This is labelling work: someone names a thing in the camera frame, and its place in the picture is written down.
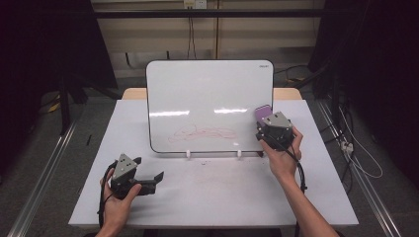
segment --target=black cable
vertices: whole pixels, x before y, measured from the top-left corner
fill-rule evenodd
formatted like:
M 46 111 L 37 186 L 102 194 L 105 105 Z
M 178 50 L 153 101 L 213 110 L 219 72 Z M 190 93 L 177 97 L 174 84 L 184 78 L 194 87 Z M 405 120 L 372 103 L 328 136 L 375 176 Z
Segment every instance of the black cable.
M 104 192 L 105 192 L 105 183 L 108 182 L 107 178 L 108 178 L 108 174 L 111 171 L 112 168 L 116 168 L 118 164 L 118 160 L 116 160 L 114 163 L 112 163 L 108 169 L 105 172 L 104 178 L 102 180 L 102 185 L 101 185 L 101 198 L 99 199 L 99 210 L 98 210 L 98 214 L 99 214 L 99 226 L 102 228 L 102 226 L 104 225 L 104 211 L 105 211 L 105 202 L 106 200 L 108 200 L 108 198 L 106 198 L 106 200 L 104 200 Z
M 272 135 L 269 135 L 271 137 L 271 139 L 273 139 L 275 141 L 275 143 L 277 145 L 279 145 L 285 152 L 287 152 L 287 154 L 293 158 L 293 160 L 296 162 L 296 167 L 298 168 L 298 172 L 299 172 L 299 179 L 300 179 L 300 184 L 299 184 L 299 189 L 302 191 L 302 193 L 305 193 L 305 190 L 307 189 L 307 186 L 305 185 L 305 174 L 304 174 L 304 170 L 302 169 L 301 163 L 299 163 L 298 159 L 295 157 L 295 151 L 293 150 L 293 146 L 290 144 L 290 147 L 293 151 L 293 153 L 290 153 L 288 149 L 286 149 L 280 142 L 278 142 Z M 295 230 L 293 233 L 294 237 L 298 237 L 299 236 L 299 224 L 298 221 L 295 224 Z
M 49 105 L 49 104 L 51 104 L 51 103 L 52 103 L 52 102 L 54 102 L 54 101 L 58 101 L 58 102 L 59 102 L 58 97 L 59 97 L 59 93 L 58 93 L 58 94 L 56 94 L 56 95 L 53 97 L 53 99 L 52 99 L 52 100 L 49 100 L 48 102 L 46 102 L 46 103 L 42 104 L 42 105 L 41 105 L 41 108 L 42 108 L 42 107 L 45 107 L 45 106 L 47 106 L 47 105 Z
M 129 57 L 128 57 L 128 53 L 126 52 L 126 65 L 128 65 L 130 68 L 132 68 L 130 62 L 129 62 Z
M 288 68 L 286 68 L 286 69 L 283 69 L 283 70 L 280 70 L 280 71 L 274 72 L 274 74 L 278 74 L 278 73 L 281 73 L 281 72 L 285 72 L 285 71 L 287 71 L 287 70 L 290 70 L 290 69 L 293 69 L 293 68 L 296 68 L 296 67 L 307 67 L 307 65 L 300 64 L 300 65 L 291 66 L 291 67 L 288 67 Z
M 192 45 L 194 47 L 194 57 L 197 59 L 197 52 L 195 50 L 195 29 L 194 29 L 194 19 L 191 19 L 191 28 L 192 28 Z
M 192 34 L 192 29 L 191 29 L 191 18 L 188 19 L 189 21 L 189 42 L 188 42 L 188 59 L 189 59 L 189 51 L 191 50 L 191 34 Z

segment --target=table surface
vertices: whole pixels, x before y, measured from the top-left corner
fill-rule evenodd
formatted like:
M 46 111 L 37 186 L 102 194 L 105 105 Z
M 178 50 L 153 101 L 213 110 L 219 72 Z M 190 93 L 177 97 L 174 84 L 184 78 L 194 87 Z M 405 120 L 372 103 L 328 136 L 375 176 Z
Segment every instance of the table surface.
M 277 100 L 274 111 L 287 115 L 304 134 L 301 165 L 308 198 L 330 224 L 358 224 L 306 102 Z M 193 154 L 188 159 L 182 154 L 177 157 L 157 154 L 149 145 L 146 100 L 121 100 L 117 102 L 70 225 L 98 226 L 98 181 L 122 153 L 131 158 L 142 157 L 135 176 L 138 180 L 165 172 L 155 195 L 133 201 L 127 226 L 270 228 L 295 224 L 267 157 L 249 154 L 237 158 L 234 154 L 209 153 Z

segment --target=wall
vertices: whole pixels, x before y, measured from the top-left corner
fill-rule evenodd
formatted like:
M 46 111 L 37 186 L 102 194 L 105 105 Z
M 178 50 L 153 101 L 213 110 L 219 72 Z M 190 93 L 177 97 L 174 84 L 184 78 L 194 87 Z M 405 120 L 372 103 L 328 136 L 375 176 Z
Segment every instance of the wall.
M 321 1 L 208 0 L 208 9 L 312 9 Z M 92 0 L 95 11 L 184 9 L 183 0 Z M 117 77 L 135 75 L 148 59 L 192 57 L 189 19 L 99 19 Z M 306 64 L 315 45 L 318 18 L 193 19 L 197 59 L 255 57 L 274 60 L 277 67 Z M 281 54 L 279 48 L 287 48 Z M 128 52 L 133 67 L 126 67 Z

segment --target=person's right hand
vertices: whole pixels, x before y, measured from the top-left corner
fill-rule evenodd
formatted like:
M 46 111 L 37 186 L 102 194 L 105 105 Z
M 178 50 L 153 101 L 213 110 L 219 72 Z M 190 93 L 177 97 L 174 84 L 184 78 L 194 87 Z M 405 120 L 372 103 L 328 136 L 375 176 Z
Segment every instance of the person's right hand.
M 302 134 L 295 126 L 293 126 L 293 144 L 289 148 L 289 152 L 294 154 L 296 159 L 301 159 L 301 151 L 299 146 L 302 141 Z M 264 140 L 260 140 L 263 149 L 269 157 L 269 164 L 272 173 L 275 175 L 277 180 L 283 184 L 289 180 L 294 181 L 296 162 L 290 157 L 286 151 L 276 151 L 272 149 Z

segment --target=whiteboard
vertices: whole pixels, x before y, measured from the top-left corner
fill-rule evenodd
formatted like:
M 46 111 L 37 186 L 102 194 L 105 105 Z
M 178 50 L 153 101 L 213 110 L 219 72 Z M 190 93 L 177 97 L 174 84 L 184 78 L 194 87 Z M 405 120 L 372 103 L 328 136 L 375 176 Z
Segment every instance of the whiteboard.
M 268 60 L 156 60 L 146 67 L 151 149 L 262 150 L 254 110 L 272 106 Z

